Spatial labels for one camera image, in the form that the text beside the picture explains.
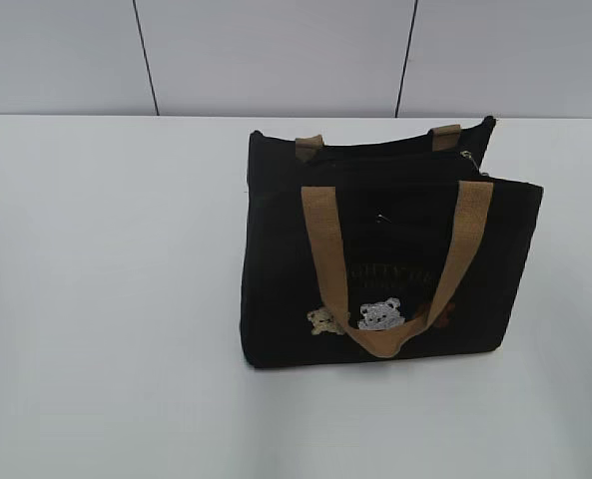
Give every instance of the black tote bag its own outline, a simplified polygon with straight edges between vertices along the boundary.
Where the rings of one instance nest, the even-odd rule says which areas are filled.
[[[241,338],[257,368],[502,341],[542,189],[479,171],[495,120],[380,145],[254,132]]]

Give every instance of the gray wall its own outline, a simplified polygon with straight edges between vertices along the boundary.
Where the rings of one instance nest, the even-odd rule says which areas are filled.
[[[0,113],[394,115],[414,0],[136,4],[0,0]],[[399,116],[592,117],[592,0],[417,7]]]

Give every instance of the beige strap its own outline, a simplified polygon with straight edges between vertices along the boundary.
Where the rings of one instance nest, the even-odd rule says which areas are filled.
[[[462,127],[459,125],[447,125],[445,127],[432,128],[433,134],[433,151],[448,150],[454,148],[459,142],[459,135],[462,132]]]
[[[296,158],[306,163],[324,146],[322,135],[310,138],[296,138]]]
[[[452,298],[477,253],[492,195],[492,183],[459,183],[451,244],[428,314],[385,331],[367,331],[348,324],[346,266],[335,188],[303,187],[304,221],[320,296],[344,331],[374,356],[393,357],[405,342],[429,329]]]

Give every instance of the white tabletop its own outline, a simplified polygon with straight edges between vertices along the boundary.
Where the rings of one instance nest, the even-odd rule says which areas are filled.
[[[455,122],[0,117],[0,478],[592,478],[592,120],[493,134],[483,169],[545,187],[500,349],[243,359],[249,133]]]

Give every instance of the zipper pull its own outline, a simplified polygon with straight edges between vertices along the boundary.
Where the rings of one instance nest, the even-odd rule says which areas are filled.
[[[461,157],[465,158],[466,160],[469,160],[473,164],[475,170],[477,170],[477,173],[484,177],[488,177],[488,173],[484,173],[479,170],[479,165],[477,165],[477,162],[475,162],[475,159],[473,158],[473,154],[471,152],[469,152],[468,150],[463,150],[459,152],[459,154]]]

